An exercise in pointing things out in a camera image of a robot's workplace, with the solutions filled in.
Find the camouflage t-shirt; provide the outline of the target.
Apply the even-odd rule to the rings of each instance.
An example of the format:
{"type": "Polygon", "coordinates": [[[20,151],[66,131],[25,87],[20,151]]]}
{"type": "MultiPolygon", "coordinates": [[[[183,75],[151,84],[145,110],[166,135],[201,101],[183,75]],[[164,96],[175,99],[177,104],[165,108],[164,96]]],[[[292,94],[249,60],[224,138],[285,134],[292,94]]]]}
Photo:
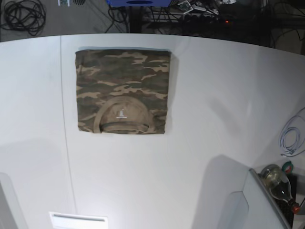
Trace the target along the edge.
{"type": "Polygon", "coordinates": [[[167,50],[76,52],[79,130],[94,134],[164,134],[170,61],[167,50]]]}

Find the black power strip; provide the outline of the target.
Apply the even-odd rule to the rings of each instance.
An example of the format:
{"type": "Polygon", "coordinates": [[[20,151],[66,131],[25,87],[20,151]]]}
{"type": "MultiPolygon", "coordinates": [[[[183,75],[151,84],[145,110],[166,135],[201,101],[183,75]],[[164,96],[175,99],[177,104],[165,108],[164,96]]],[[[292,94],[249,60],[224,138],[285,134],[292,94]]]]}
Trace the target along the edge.
{"type": "Polygon", "coordinates": [[[191,22],[191,23],[220,23],[220,24],[230,24],[233,22],[232,19],[226,18],[222,15],[215,14],[199,14],[199,13],[191,13],[186,14],[183,17],[183,22],[191,22]]]}

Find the blue box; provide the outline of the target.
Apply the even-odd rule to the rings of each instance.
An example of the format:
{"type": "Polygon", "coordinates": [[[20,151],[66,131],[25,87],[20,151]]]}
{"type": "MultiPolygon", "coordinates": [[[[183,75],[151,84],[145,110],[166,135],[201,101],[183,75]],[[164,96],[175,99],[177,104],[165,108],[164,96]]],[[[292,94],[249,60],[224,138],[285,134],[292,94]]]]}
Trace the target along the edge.
{"type": "Polygon", "coordinates": [[[157,6],[167,7],[170,5],[171,0],[107,0],[113,7],[126,7],[126,6],[157,6]]]}

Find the clear glass bottle red cap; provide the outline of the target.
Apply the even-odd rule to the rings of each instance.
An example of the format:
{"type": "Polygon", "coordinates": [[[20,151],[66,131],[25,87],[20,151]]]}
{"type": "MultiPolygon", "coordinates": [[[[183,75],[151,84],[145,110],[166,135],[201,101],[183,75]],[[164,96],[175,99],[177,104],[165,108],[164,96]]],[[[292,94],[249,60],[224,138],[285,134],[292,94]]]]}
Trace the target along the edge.
{"type": "Polygon", "coordinates": [[[290,181],[278,165],[266,166],[260,175],[273,198],[286,202],[294,214],[300,211],[300,205],[292,197],[290,181]]]}

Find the green tape roll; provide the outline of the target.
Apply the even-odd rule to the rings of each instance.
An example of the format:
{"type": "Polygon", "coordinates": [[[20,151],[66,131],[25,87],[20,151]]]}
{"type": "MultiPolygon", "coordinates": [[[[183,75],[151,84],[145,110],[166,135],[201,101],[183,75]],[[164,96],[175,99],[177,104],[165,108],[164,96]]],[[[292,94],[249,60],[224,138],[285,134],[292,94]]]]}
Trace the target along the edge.
{"type": "Polygon", "coordinates": [[[291,161],[287,161],[283,164],[282,166],[282,171],[285,173],[285,174],[291,174],[292,171],[294,169],[294,165],[292,164],[291,161]]]}

